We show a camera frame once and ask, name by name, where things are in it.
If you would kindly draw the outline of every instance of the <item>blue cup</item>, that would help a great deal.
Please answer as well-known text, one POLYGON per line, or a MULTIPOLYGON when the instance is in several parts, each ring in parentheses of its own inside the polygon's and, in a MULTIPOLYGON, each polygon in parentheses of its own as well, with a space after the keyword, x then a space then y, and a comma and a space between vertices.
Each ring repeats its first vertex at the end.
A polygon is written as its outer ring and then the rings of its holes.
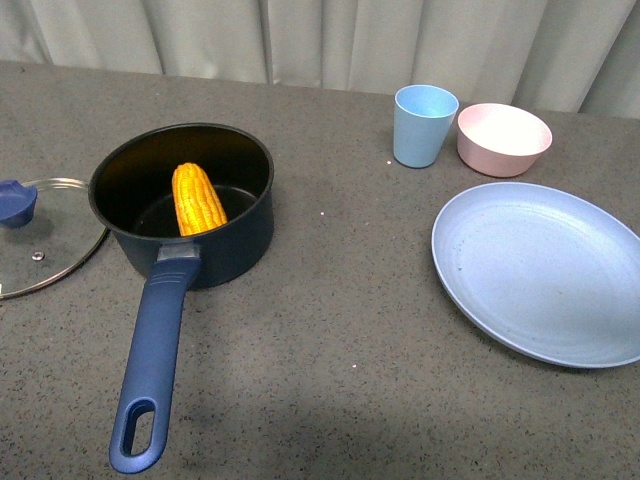
POLYGON ((432 85, 409 85, 396 92, 393 156, 407 167, 431 165, 458 111, 458 99, 432 85))

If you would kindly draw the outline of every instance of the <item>gray countertop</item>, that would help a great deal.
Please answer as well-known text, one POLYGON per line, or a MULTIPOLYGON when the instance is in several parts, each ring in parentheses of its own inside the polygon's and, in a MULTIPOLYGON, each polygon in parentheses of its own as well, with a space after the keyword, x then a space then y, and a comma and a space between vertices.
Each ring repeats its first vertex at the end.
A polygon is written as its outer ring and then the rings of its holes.
MULTIPOLYGON (((640 121, 536 112, 551 149, 515 181, 640 231, 640 121)), ((473 326, 430 233, 467 168, 454 130, 393 160, 393 97, 0 63, 0 178, 89 180, 156 127, 233 125, 271 151, 276 233, 243 276, 189 292, 167 449, 153 479, 630 478, 636 364, 573 370, 473 326)), ((0 477, 119 478, 108 445, 144 278, 109 235, 38 292, 0 301, 0 477)))

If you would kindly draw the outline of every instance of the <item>handle hole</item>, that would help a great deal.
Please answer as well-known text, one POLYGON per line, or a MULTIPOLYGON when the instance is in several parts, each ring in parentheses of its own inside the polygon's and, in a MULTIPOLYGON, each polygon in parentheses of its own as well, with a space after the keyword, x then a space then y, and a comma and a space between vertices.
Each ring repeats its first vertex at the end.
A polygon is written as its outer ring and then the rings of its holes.
POLYGON ((123 445, 127 455, 139 455, 151 444, 151 432, 155 407, 149 400, 143 400, 129 411, 127 431, 123 445))

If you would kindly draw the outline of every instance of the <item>lid knob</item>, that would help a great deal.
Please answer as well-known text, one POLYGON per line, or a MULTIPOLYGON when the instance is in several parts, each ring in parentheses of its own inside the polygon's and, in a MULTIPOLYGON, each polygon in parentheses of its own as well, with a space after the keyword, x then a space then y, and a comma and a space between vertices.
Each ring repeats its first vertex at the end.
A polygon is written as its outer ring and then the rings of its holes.
POLYGON ((24 187, 17 180, 0 182, 0 227, 24 227, 33 218, 38 189, 24 187))

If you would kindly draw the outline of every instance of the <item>corn cob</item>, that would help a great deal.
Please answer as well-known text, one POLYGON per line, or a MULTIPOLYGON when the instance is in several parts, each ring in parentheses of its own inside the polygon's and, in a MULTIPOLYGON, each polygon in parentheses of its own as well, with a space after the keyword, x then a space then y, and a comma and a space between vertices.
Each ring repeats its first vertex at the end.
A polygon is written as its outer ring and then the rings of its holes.
POLYGON ((180 235, 206 232, 227 223, 220 199, 207 174, 195 163, 185 163, 173 172, 173 201, 180 235))

